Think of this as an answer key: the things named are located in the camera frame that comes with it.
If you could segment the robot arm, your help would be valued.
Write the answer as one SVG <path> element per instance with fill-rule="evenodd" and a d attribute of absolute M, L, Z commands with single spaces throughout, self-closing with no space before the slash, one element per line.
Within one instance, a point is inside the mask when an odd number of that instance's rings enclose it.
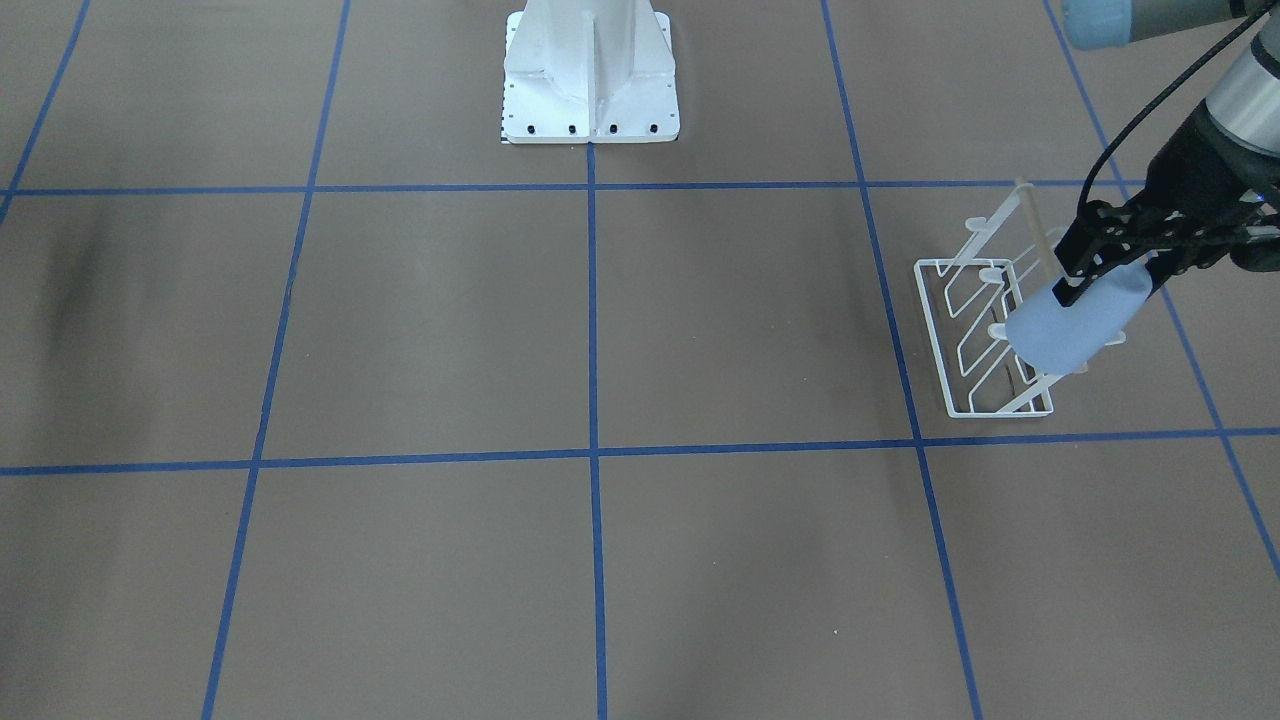
<path fill-rule="evenodd" d="M 1277 269 L 1277 4 L 1275 1 L 1064 1 L 1062 31 L 1080 53 L 1197 35 L 1085 174 L 1074 220 L 1056 247 L 1053 296 L 1082 305 L 1111 281 L 1142 293 L 1221 260 L 1253 273 Z M 1220 77 L 1155 151 L 1138 190 L 1120 204 L 1093 186 L 1114 155 L 1203 69 Z"/>

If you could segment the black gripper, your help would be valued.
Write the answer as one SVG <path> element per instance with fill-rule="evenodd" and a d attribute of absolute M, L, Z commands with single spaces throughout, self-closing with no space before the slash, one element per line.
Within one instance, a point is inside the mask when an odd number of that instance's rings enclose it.
<path fill-rule="evenodd" d="M 1277 270 L 1277 152 L 1230 133 L 1201 102 L 1148 165 L 1121 206 L 1084 200 L 1053 250 L 1052 295 L 1071 307 L 1102 275 L 1140 255 L 1151 299 L 1192 266 L 1229 258 L 1245 272 Z"/>

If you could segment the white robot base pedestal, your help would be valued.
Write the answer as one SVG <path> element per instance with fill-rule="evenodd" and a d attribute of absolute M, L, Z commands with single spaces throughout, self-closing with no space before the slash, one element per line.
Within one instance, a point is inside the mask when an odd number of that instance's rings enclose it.
<path fill-rule="evenodd" d="M 681 135 L 671 18 L 649 1 L 529 1 L 506 18 L 500 140 L 667 143 Z"/>

